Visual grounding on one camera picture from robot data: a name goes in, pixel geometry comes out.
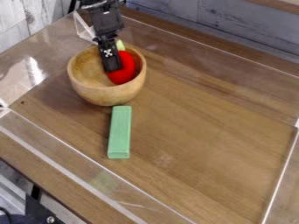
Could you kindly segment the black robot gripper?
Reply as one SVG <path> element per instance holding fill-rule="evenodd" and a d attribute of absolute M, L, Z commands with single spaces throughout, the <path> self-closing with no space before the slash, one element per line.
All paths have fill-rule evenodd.
<path fill-rule="evenodd" d="M 82 9 L 89 12 L 94 25 L 98 49 L 105 71 L 115 72 L 122 68 L 122 60 L 118 45 L 114 38 L 125 29 L 125 21 L 121 13 L 123 0 L 82 0 Z"/>

